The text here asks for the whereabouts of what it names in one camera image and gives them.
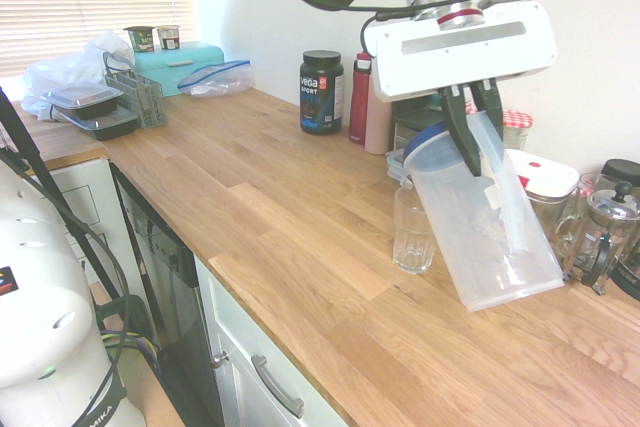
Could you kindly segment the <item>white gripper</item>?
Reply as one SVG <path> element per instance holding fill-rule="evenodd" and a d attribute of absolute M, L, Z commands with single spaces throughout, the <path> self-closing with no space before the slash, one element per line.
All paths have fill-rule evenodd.
<path fill-rule="evenodd" d="M 557 55 L 549 17 L 533 0 L 494 5 L 480 25 L 442 31 L 434 19 L 408 20 L 368 27 L 364 39 L 381 100 L 438 91 L 446 127 L 474 177 L 481 175 L 481 160 L 466 119 L 464 90 L 458 85 L 473 82 L 476 108 L 487 114 L 503 139 L 496 80 L 546 69 Z"/>

